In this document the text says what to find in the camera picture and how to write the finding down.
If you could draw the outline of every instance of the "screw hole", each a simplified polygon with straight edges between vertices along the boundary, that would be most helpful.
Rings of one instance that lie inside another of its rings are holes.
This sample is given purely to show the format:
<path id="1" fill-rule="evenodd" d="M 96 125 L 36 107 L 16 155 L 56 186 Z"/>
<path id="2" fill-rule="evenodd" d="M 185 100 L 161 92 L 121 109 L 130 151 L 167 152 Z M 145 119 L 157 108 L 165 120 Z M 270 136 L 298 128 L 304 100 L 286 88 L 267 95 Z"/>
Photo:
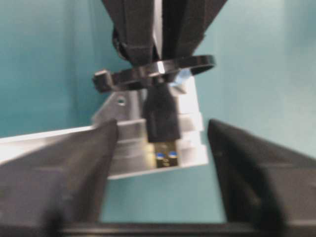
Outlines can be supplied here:
<path id="1" fill-rule="evenodd" d="M 123 96 L 119 96 L 117 102 L 120 106 L 125 106 L 126 103 L 125 98 Z"/>

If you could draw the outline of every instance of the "black plastic part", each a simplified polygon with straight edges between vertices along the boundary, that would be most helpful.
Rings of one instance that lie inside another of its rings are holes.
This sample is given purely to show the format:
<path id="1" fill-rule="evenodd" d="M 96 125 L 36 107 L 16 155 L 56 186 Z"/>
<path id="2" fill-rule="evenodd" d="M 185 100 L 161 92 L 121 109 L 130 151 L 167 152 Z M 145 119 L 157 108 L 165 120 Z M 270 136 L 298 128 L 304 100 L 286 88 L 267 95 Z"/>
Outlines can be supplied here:
<path id="1" fill-rule="evenodd" d="M 227 0 L 163 0 L 162 58 L 190 56 Z"/>
<path id="2" fill-rule="evenodd" d="M 117 135 L 110 121 L 0 166 L 0 236 L 52 237 L 64 222 L 97 222 Z"/>
<path id="3" fill-rule="evenodd" d="M 282 230 L 316 223 L 316 161 L 211 120 L 211 144 L 228 221 Z"/>
<path id="4" fill-rule="evenodd" d="M 149 142 L 175 141 L 180 138 L 177 108 L 168 84 L 148 88 L 144 118 Z"/>
<path id="5" fill-rule="evenodd" d="M 153 0 L 102 0 L 117 32 L 118 53 L 139 66 L 153 59 Z"/>
<path id="6" fill-rule="evenodd" d="M 61 231 L 68 237 L 111 236 L 206 236 L 206 237 L 277 237 L 278 233 L 264 232 L 248 223 L 175 224 L 175 223 L 78 223 Z"/>

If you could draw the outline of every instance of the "teal background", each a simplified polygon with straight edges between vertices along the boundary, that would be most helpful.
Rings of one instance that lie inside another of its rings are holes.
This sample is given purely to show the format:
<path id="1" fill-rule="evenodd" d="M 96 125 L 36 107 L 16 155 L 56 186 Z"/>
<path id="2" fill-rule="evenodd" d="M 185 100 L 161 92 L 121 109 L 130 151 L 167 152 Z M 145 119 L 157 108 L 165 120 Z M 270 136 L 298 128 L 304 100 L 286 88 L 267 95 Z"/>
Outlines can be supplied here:
<path id="1" fill-rule="evenodd" d="M 316 157 L 316 1 L 229 0 L 196 54 L 205 125 L 217 118 Z M 96 70 L 127 68 L 99 0 L 0 0 L 0 137 L 88 125 Z M 223 222 L 210 165 L 110 181 L 103 221 Z"/>

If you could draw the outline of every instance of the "teal wall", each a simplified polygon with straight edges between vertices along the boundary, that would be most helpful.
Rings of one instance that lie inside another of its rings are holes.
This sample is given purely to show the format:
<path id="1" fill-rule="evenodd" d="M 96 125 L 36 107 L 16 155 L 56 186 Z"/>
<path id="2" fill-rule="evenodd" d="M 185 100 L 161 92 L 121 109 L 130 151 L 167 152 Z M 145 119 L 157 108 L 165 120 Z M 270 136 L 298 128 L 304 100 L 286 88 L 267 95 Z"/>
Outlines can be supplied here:
<path id="1" fill-rule="evenodd" d="M 316 1 L 229 0 L 197 54 L 205 124 L 217 118 L 316 157 Z M 128 67 L 99 0 L 0 0 L 0 136 L 89 124 L 103 67 Z M 104 221 L 222 222 L 209 166 L 111 181 Z"/>

